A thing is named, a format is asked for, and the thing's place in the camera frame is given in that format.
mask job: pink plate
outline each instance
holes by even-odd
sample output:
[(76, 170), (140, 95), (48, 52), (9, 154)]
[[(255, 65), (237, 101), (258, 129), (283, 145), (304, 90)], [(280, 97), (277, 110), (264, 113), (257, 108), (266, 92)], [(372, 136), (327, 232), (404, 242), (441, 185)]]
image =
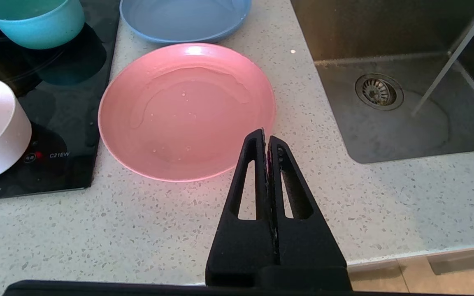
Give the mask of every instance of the pink plate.
[(100, 135), (113, 157), (156, 180), (186, 182), (237, 164), (246, 135), (275, 119), (272, 86), (226, 47), (177, 44), (142, 56), (105, 91)]

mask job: terrazzo countertop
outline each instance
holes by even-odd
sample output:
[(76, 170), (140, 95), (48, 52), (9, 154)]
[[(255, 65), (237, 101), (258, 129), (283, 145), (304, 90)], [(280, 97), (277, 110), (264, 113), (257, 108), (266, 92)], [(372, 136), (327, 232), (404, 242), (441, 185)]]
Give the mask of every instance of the terrazzo countertop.
[[(474, 247), (474, 153), (353, 161), (289, 0), (254, 1), (222, 45), (269, 77), (274, 133), (291, 147), (349, 264)], [(153, 49), (120, 23), (112, 76)], [(232, 175), (150, 180), (100, 144), (89, 189), (0, 200), (0, 295), (22, 279), (203, 282)]]

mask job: control button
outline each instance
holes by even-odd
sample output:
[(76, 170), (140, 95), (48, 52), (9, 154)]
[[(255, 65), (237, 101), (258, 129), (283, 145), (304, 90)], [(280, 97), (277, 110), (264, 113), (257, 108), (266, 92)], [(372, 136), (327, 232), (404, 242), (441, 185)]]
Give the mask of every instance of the control button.
[(25, 157), (23, 158), (23, 161), (25, 163), (32, 163), (34, 160), (36, 160), (36, 153), (29, 153), (27, 155), (25, 155)]

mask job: blue plate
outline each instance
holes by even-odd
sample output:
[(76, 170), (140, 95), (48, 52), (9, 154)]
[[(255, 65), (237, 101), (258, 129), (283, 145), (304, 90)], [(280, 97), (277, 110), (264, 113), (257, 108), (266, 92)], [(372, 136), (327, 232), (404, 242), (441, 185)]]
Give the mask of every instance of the blue plate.
[(217, 42), (241, 27), (251, 0), (122, 0), (120, 15), (155, 43)]

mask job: teal bowl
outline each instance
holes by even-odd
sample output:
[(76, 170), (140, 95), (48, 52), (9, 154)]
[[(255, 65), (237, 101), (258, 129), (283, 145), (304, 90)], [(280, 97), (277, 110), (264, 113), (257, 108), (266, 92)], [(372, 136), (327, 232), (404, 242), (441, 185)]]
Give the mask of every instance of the teal bowl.
[(0, 30), (28, 49), (51, 49), (71, 41), (83, 28), (79, 0), (0, 0)]

